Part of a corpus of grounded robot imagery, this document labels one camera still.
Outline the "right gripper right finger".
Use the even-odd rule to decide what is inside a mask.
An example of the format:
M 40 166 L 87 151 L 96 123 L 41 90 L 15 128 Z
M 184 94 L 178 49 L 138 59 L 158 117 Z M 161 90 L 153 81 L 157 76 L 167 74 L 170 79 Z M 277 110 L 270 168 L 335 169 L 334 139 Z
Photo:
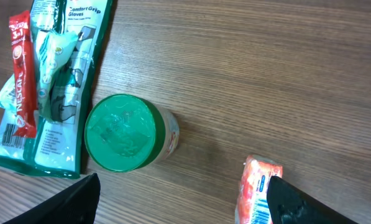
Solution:
M 267 202 L 273 224 L 357 224 L 280 177 L 271 177 Z

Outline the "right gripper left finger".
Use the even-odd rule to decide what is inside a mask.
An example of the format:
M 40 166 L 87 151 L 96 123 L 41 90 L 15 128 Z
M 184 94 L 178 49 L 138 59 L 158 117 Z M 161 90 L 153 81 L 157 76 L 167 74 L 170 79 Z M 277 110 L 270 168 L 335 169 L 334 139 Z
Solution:
M 91 174 L 4 224 L 93 224 L 101 184 Z

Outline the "orange white tissue pack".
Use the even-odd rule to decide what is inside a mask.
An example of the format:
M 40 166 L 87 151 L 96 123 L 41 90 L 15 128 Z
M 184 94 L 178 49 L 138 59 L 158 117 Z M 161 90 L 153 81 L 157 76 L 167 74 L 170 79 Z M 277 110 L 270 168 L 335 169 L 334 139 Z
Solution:
M 268 185 L 271 177 L 282 175 L 280 164 L 261 156 L 247 157 L 235 209 L 236 224 L 272 224 L 267 202 Z

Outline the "green 3M gloves packet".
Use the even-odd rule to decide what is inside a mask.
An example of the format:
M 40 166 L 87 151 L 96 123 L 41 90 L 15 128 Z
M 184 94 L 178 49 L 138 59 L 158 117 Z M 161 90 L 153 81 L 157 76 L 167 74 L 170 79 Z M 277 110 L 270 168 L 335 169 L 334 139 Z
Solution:
M 16 136 L 16 112 L 4 109 L 0 124 L 0 167 L 29 176 L 80 177 L 86 112 L 111 6 L 112 0 L 33 2 L 28 11 L 34 70 L 38 31 L 76 32 L 78 41 L 69 61 L 58 71 L 50 92 L 52 121 L 41 117 L 37 100 L 35 138 Z M 38 79 L 35 71 L 36 95 Z

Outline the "green lid stock jar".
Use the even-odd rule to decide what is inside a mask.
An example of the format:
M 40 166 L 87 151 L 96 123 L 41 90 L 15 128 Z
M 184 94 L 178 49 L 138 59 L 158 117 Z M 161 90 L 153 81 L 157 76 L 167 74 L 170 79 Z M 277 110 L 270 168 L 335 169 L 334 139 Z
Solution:
M 166 159 L 179 137 L 178 121 L 169 110 L 127 94 L 96 104 L 84 134 L 89 156 L 112 172 L 130 172 Z

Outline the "red Nescafe coffee sachet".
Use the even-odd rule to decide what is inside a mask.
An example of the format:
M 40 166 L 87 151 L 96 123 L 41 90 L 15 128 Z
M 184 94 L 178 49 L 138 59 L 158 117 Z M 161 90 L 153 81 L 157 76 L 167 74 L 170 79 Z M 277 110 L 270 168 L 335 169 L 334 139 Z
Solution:
M 16 94 L 16 136 L 35 138 L 37 135 L 37 95 L 33 45 L 30 31 L 30 12 L 24 11 L 9 18 L 11 48 Z

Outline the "mint green wipes packet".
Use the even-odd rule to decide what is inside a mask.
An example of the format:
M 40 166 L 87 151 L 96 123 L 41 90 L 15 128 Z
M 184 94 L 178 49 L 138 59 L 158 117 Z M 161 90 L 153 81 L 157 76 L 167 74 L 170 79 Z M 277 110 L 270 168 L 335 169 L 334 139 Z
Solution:
M 35 42 L 37 62 L 37 100 L 41 117 L 52 121 L 52 102 L 50 92 L 58 77 L 58 71 L 69 61 L 78 41 L 76 32 L 59 34 L 55 31 L 38 31 Z M 14 75 L 11 75 L 0 90 L 0 108 L 15 112 L 16 94 Z

